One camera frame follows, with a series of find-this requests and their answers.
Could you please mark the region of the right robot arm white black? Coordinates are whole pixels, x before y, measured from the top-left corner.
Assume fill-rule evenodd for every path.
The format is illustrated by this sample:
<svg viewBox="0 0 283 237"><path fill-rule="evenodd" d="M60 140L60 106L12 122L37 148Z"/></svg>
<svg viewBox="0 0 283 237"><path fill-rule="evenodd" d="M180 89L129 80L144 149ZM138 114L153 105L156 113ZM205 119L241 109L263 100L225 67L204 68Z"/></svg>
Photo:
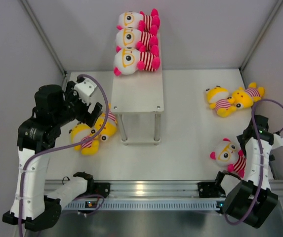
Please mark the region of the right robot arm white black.
<svg viewBox="0 0 283 237"><path fill-rule="evenodd" d="M271 191L269 161L271 151L283 147L279 132L270 133L268 118L252 116L248 127L237 137L246 158L244 177L219 172L214 191L226 196L222 212L236 219L235 224L246 223L254 228L262 226L278 203L278 195Z"/></svg>

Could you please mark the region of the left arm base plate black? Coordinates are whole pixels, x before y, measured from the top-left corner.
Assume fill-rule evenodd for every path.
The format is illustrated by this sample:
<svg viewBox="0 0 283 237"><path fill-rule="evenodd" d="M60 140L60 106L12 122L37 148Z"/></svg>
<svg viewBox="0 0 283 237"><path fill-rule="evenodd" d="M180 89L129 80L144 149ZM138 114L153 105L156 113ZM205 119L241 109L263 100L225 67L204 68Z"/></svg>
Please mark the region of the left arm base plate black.
<svg viewBox="0 0 283 237"><path fill-rule="evenodd" d="M95 182L93 184L92 194L107 198L110 194L110 187L111 184L109 182Z"/></svg>

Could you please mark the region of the white plush pink striped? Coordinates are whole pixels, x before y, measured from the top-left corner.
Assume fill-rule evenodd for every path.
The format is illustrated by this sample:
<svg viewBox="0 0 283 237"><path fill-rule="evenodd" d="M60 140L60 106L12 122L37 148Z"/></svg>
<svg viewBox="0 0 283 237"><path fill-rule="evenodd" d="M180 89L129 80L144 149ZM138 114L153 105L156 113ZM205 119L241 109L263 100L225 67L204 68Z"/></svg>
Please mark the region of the white plush pink striped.
<svg viewBox="0 0 283 237"><path fill-rule="evenodd" d="M132 27L123 28L116 34L116 52L124 48L150 51L154 45L159 45L157 33L158 28L156 25L152 26L149 32Z"/></svg>
<svg viewBox="0 0 283 237"><path fill-rule="evenodd" d="M119 16L116 28L122 30L124 28L136 28L141 31L150 32L151 29L159 29L161 19L159 12L153 8L150 15L145 14L143 11L133 12L126 11Z"/></svg>

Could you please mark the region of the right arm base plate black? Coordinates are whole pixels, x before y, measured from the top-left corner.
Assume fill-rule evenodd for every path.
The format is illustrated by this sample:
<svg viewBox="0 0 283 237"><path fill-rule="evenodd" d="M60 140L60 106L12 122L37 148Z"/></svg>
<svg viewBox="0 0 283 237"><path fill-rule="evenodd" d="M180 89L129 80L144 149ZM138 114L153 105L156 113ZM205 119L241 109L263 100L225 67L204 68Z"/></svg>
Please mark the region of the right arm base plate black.
<svg viewBox="0 0 283 237"><path fill-rule="evenodd" d="M198 192L200 198L225 198L224 189L216 182L199 182Z"/></svg>

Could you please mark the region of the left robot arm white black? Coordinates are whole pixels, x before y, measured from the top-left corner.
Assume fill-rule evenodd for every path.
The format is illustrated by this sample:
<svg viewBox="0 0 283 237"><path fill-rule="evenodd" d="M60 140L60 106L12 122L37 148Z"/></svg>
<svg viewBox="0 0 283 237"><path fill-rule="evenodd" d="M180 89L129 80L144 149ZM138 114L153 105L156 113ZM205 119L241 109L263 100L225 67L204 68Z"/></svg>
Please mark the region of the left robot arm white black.
<svg viewBox="0 0 283 237"><path fill-rule="evenodd" d="M89 108L92 94L101 88L95 78L82 74L76 81L69 81L65 89L50 84L35 93L32 116L18 128L19 172L14 202L2 217L4 223L18 227L19 236L24 229L39 232L53 227L70 202L94 194L93 176L85 172L77 172L49 194L45 194L44 185L50 154L59 150L55 143L61 128L74 120L94 126L102 109L108 108L107 103Z"/></svg>

